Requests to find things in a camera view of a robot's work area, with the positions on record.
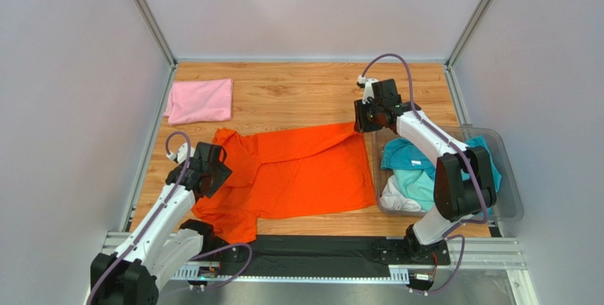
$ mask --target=turquoise cloth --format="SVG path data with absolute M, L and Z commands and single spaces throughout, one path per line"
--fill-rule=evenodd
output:
M 399 192 L 418 202 L 423 211 L 434 206 L 434 181 L 425 170 L 394 170 L 394 178 Z
M 495 192 L 499 192 L 501 174 L 497 171 L 497 168 L 495 168 L 495 164 L 493 164 L 493 155 L 488 149 L 484 137 L 478 136 L 471 138 L 466 141 L 466 144 L 470 147 L 481 146 L 488 151 L 488 154 L 491 156 L 491 170 L 493 171 Z M 436 168 L 434 168 L 434 165 L 418 149 L 418 147 L 414 146 L 413 143 L 405 138 L 397 138 L 386 144 L 384 147 L 384 155 L 381 159 L 381 168 L 392 170 L 424 170 L 432 181 L 436 177 Z M 470 176 L 462 172 L 462 178 L 468 179 Z

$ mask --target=floor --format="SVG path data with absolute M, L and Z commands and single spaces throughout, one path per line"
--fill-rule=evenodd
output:
M 174 163 L 165 156 L 164 142 L 173 131 L 186 132 L 191 141 L 211 142 L 217 128 L 231 128 L 243 135 L 306 126 L 354 121 L 353 101 L 362 97 L 356 85 L 362 63 L 182 63 L 177 81 L 232 78 L 233 119 L 220 123 L 170 126 L 162 120 L 131 230 L 157 200 L 166 174 Z M 411 64 L 415 101 L 440 126 L 456 126 L 457 117 L 440 64 Z M 403 100 L 408 83 L 401 64 L 378 63 L 368 77 L 395 78 Z M 371 136 L 366 134 L 371 163 Z M 181 143 L 174 141 L 172 150 Z M 189 212 L 182 221 L 195 218 Z M 378 235 L 402 236 L 418 218 L 389 216 L 376 206 L 358 211 L 304 216 L 281 220 L 259 219 L 259 234 L 281 235 Z M 457 233 L 470 237 L 490 236 L 488 228 L 467 225 Z

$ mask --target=pink cloth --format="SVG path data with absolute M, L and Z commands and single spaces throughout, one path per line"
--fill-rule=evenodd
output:
M 175 82 L 164 117 L 168 124 L 228 121 L 233 117 L 233 80 Z

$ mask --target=gray storage bin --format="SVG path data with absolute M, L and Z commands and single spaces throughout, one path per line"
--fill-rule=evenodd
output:
M 483 128 L 472 128 L 471 126 L 462 127 L 442 127 L 442 130 L 446 131 L 452 137 L 457 140 L 468 140 L 470 138 L 482 135 L 486 141 L 488 149 L 491 151 L 493 156 L 493 163 L 495 167 L 501 173 L 501 185 L 499 192 L 497 193 L 497 203 L 493 207 L 493 212 L 489 216 L 490 220 L 494 221 L 518 221 L 522 218 L 524 211 L 522 210 L 522 202 L 520 201 L 520 195 L 518 194 L 518 187 L 516 186 L 516 180 L 514 179 L 514 173 L 510 166 L 508 154 L 505 151 L 505 146 L 501 136 L 495 131 Z M 392 170 L 381 169 L 381 158 L 384 153 L 384 146 L 390 140 L 398 138 L 398 135 L 390 131 L 389 129 L 382 129 L 375 131 L 371 135 L 373 144 L 373 161 L 374 161 L 374 187 L 376 202 L 380 210 L 388 214 L 397 214 L 402 216 L 423 216 L 425 212 L 409 212 L 409 211 L 392 211 L 384 209 L 379 198 L 381 196 L 388 178 L 393 174 Z

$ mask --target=orange cloth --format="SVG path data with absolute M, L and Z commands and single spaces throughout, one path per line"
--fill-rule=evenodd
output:
M 257 218 L 335 213 L 375 204 L 362 134 L 353 123 L 241 136 L 219 129 L 233 174 L 193 213 L 229 243 L 256 239 Z

